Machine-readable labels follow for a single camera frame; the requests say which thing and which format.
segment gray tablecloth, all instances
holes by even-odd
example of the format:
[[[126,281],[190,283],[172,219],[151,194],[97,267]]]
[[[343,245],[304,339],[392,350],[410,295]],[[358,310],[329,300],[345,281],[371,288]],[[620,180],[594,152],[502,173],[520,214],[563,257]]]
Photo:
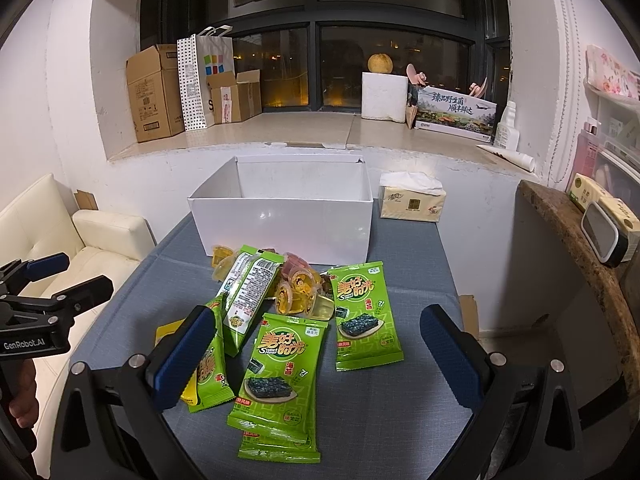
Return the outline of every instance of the gray tablecloth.
[[[211,479],[425,479],[464,428],[459,406],[420,338],[421,310],[439,303],[458,326],[462,316],[436,224],[380,219],[374,205],[369,261],[382,260],[404,361],[364,370],[335,371],[335,322],[322,346],[318,375],[318,447],[313,465],[256,462],[237,457],[241,431],[226,425],[232,402],[189,414],[179,402],[164,412],[185,450]],[[114,295],[71,362],[115,367],[153,348],[156,327],[181,319],[210,300],[211,279],[193,218],[188,215]],[[252,340],[227,359],[235,391]]]

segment human hand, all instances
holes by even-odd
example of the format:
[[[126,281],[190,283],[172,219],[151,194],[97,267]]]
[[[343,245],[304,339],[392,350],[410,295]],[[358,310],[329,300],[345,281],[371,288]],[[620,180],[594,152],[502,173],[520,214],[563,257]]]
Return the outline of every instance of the human hand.
[[[18,393],[9,403],[9,413],[16,418],[18,426],[30,428],[38,420],[40,406],[36,399],[36,367],[33,359],[25,359],[18,375]]]

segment metal screw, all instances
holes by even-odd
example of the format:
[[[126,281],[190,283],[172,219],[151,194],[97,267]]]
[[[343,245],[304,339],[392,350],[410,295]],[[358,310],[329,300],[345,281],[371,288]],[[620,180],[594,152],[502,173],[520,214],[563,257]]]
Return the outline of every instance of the metal screw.
[[[504,366],[505,364],[507,364],[507,358],[500,352],[494,352],[489,355],[489,361],[491,361],[496,366]]]
[[[142,354],[135,354],[129,358],[129,366],[131,368],[140,368],[146,361],[146,358]]]
[[[74,363],[74,365],[71,367],[71,373],[73,375],[80,375],[82,372],[84,372],[84,363],[82,361]]]
[[[560,359],[552,359],[549,364],[551,364],[553,371],[558,373],[564,372],[564,363]]]

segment colorful square logo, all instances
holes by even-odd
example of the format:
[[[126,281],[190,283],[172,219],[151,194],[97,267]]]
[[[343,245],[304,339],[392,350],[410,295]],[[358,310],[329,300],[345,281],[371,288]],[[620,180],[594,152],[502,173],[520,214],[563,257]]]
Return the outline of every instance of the colorful square logo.
[[[204,70],[207,75],[219,74],[225,71],[225,67],[222,64],[222,56],[210,56],[204,57]]]

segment black window frame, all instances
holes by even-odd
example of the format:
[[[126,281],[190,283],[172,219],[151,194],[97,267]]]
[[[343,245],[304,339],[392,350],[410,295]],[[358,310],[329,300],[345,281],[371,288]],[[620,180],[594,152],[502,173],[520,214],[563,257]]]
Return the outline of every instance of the black window frame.
[[[502,8],[497,9],[502,1]],[[433,10],[384,3],[357,1],[303,0],[303,5],[270,9],[236,16],[219,22],[206,22],[206,2],[198,0],[141,0],[141,48],[153,43],[175,43],[207,26],[232,25],[232,38],[250,34],[306,27],[308,63],[308,105],[266,108],[264,111],[353,111],[359,108],[322,104],[320,73],[320,27],[350,26],[390,28],[457,41],[468,45],[468,79],[482,84],[487,78],[485,99],[494,95],[494,47],[510,46],[509,31],[498,30],[498,12],[506,12],[506,0],[463,0],[464,18]],[[506,103],[498,103],[498,113]]]

